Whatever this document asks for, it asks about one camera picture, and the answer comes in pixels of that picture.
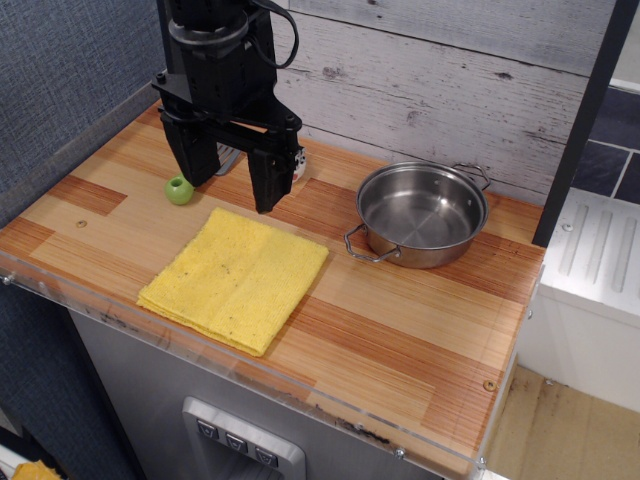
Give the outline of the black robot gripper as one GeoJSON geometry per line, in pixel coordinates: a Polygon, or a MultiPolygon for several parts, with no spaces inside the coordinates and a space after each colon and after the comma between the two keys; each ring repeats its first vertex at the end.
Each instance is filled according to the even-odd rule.
{"type": "Polygon", "coordinates": [[[292,188],[300,118],[275,96],[281,69],[270,30],[166,30],[167,67],[153,86],[166,139],[194,187],[221,168],[217,144],[248,156],[259,214],[292,188]]]}

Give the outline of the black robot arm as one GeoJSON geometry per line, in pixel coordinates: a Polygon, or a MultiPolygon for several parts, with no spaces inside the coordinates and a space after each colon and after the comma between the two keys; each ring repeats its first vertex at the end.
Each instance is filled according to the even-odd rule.
{"type": "Polygon", "coordinates": [[[272,1],[161,1],[166,68],[152,86],[161,121],[186,180],[198,187],[225,164],[221,145],[248,157],[255,208],[270,212],[293,184],[302,154],[301,119],[274,93],[278,63],[272,1]]]}

